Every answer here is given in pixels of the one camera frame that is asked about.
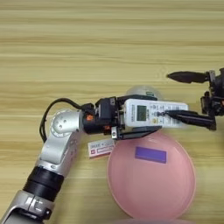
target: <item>device display screen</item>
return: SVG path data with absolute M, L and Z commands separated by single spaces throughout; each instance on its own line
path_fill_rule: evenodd
M 136 119 L 139 122 L 145 122 L 146 121 L 146 106 L 136 106 Z

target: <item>white electronic device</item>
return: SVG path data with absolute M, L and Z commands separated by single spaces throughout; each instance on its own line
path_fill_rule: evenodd
M 187 104 L 173 101 L 146 101 L 128 99 L 124 103 L 124 122 L 128 127 L 162 126 L 164 128 L 181 128 L 182 122 L 161 116 L 166 110 L 188 110 Z

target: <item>black mechanical claw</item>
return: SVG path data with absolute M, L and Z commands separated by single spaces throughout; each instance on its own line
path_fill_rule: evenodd
M 204 83 L 205 81 L 209 81 L 209 73 L 195 73 L 195 72 L 175 72 L 167 74 L 169 79 L 184 82 L 184 83 Z

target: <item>orange component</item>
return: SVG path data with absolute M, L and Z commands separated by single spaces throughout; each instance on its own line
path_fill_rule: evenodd
M 92 115 L 87 115 L 87 120 L 88 121 L 93 121 L 94 120 L 94 117 Z
M 110 126 L 104 126 L 103 127 L 105 130 L 110 130 L 111 128 L 110 128 Z

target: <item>robotic arm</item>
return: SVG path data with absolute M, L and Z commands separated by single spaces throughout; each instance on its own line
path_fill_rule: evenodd
M 114 139 L 129 139 L 149 135 L 161 128 L 145 126 L 125 131 L 123 104 L 128 99 L 156 100 L 151 96 L 129 95 L 104 98 L 95 105 L 88 103 L 82 106 L 65 98 L 54 101 L 46 110 L 40 124 L 44 146 L 35 167 L 24 189 L 17 192 L 0 223 L 35 224 L 50 219 L 54 201 L 74 162 L 84 133 L 103 133 Z M 68 102 L 78 110 L 62 109 L 57 112 L 52 118 L 50 134 L 46 138 L 46 116 L 51 106 L 57 102 Z
M 215 117 L 224 115 L 224 69 L 220 70 L 219 76 L 215 76 L 214 71 L 176 72 L 169 74 L 168 78 L 186 83 L 209 81 L 210 92 L 205 92 L 201 98 L 202 113 L 205 115 L 194 111 L 168 110 L 159 116 L 170 116 L 183 123 L 216 130 Z M 133 99 L 141 101 L 139 113 L 133 101 L 126 103 Z M 149 113 L 147 115 L 146 106 L 143 105 L 156 100 L 151 96 L 133 94 L 103 98 L 95 105 L 88 103 L 79 106 L 65 98 L 54 101 L 47 108 L 40 124 L 39 132 L 44 146 L 35 167 L 24 189 L 17 192 L 0 224 L 43 224 L 44 220 L 49 220 L 55 198 L 77 154 L 82 134 L 102 133 L 119 140 L 147 136 L 162 128 L 146 124 L 145 117 L 149 117 Z M 57 112 L 52 118 L 50 134 L 46 137 L 46 116 L 51 106 L 57 102 L 68 102 L 76 110 L 63 109 Z

